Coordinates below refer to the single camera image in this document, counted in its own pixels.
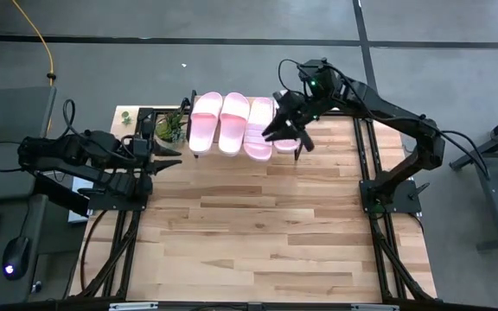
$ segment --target green plant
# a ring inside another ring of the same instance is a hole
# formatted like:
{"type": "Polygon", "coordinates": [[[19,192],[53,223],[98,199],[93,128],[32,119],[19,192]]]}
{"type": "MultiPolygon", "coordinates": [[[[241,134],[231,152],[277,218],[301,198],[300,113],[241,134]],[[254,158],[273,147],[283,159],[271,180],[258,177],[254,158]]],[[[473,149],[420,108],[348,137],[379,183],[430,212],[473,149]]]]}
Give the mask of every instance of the green plant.
{"type": "Polygon", "coordinates": [[[167,113],[164,119],[156,125],[156,136],[169,143],[183,142],[185,133],[182,131],[182,126],[186,124],[182,122],[183,113],[183,107],[167,113]]]}
{"type": "Polygon", "coordinates": [[[130,113],[128,113],[128,111],[122,112],[121,117],[122,117],[122,124],[124,124],[124,125],[131,124],[131,117],[130,117],[130,113]]]}

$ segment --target gray floor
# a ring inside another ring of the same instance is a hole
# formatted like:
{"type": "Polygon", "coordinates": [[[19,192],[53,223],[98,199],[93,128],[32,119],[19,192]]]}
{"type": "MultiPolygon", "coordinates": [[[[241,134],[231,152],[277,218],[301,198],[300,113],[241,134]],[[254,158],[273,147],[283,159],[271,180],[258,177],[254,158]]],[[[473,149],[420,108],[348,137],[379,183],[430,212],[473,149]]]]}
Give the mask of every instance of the gray floor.
{"type": "MultiPolygon", "coordinates": [[[[358,40],[351,0],[22,0],[40,30],[52,35],[167,38],[358,40]]],[[[498,41],[498,0],[361,0],[368,37],[376,41],[498,41]]],[[[0,0],[0,34],[31,34],[9,1],[0,0]]],[[[266,95],[279,89],[284,57],[329,57],[365,79],[360,48],[223,45],[51,44],[58,103],[73,98],[79,129],[110,126],[116,105],[179,104],[191,89],[266,95]]],[[[373,69],[386,99],[460,130],[481,143],[498,124],[498,49],[373,48],[373,69]]],[[[43,86],[41,44],[0,42],[0,88],[43,86]]],[[[297,86],[286,67],[287,84],[297,86]]],[[[61,112],[54,112],[63,128],[61,112]]],[[[405,140],[409,146],[412,142],[405,140]]],[[[476,173],[445,165],[416,176],[425,238],[440,298],[498,307],[498,251],[476,252],[495,237],[476,173]]]]}

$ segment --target pink slipper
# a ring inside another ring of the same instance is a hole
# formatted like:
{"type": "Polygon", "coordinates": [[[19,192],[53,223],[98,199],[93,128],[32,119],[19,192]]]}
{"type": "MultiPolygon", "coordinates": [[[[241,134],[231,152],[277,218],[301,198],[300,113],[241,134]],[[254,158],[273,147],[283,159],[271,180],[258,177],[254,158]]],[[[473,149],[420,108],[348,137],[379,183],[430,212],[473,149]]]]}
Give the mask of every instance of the pink slipper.
{"type": "Polygon", "coordinates": [[[211,149],[220,109],[222,96],[217,92],[208,92],[195,103],[189,134],[189,148],[194,154],[202,155],[211,149]]]}
{"type": "MultiPolygon", "coordinates": [[[[287,93],[287,90],[280,91],[282,95],[287,93]]],[[[279,108],[278,102],[274,100],[274,108],[279,108]]],[[[274,147],[278,153],[291,153],[299,147],[301,142],[297,139],[284,139],[274,142],[274,147]]]]}
{"type": "Polygon", "coordinates": [[[251,113],[246,126],[246,137],[243,149],[255,161],[268,161],[272,156],[272,143],[265,142],[262,133],[272,122],[274,105],[269,98],[255,98],[251,105],[251,113]]]}
{"type": "Polygon", "coordinates": [[[250,108],[247,98],[237,92],[231,92],[224,98],[218,148],[227,156],[236,156],[241,149],[250,108]]]}

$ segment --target black robotic arm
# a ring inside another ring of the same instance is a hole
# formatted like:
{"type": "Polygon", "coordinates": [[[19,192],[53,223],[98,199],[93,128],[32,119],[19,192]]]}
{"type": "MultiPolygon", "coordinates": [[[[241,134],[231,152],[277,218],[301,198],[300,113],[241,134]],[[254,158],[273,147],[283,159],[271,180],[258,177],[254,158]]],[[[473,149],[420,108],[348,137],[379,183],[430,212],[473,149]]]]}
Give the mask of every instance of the black robotic arm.
{"type": "Polygon", "coordinates": [[[76,213],[84,215],[87,209],[144,209],[153,191],[151,176],[182,163],[151,158],[181,155],[156,142],[156,115],[154,109],[141,108],[134,134],[120,140],[101,130],[79,133],[72,125],[57,139],[26,137],[17,150],[18,162],[22,170],[36,176],[37,192],[76,213]],[[80,191],[90,200],[40,174],[54,170],[93,182],[93,189],[80,191]]]}
{"type": "Polygon", "coordinates": [[[263,132],[267,141],[300,138],[304,147],[311,151],[314,143],[305,125],[335,108],[348,116],[371,118],[414,137],[417,141],[414,151],[394,169],[381,172],[367,185],[368,199],[380,205],[393,203],[397,186],[419,170],[441,166],[444,140],[433,120],[385,101],[370,86],[345,76],[326,59],[297,63],[297,68],[304,93],[274,93],[279,108],[263,132]]]}

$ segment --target wooden table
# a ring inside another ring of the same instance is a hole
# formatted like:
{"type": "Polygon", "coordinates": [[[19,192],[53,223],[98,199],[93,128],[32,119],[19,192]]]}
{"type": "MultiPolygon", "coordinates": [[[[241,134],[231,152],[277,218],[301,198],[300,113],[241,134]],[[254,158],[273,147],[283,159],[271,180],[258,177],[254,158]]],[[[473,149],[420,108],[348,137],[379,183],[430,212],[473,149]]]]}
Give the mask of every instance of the wooden table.
{"type": "MultiPolygon", "coordinates": [[[[117,107],[112,133],[131,134],[135,124],[123,125],[121,114],[136,116],[138,108],[117,107]]],[[[392,168],[404,157],[399,133],[375,127],[383,167],[392,168]]],[[[379,302],[353,121],[322,117],[308,129],[316,149],[304,151],[298,162],[276,153],[269,162],[254,162],[243,149],[227,157],[216,145],[195,159],[187,143],[180,146],[183,164],[153,178],[128,299],[379,302]]],[[[108,213],[95,229],[86,256],[88,282],[109,256],[116,217],[108,213]]],[[[416,220],[394,214],[393,225],[401,260],[435,296],[416,220]]],[[[387,270],[395,293],[389,264],[387,270]]],[[[80,291],[78,271],[71,295],[80,291]]]]}

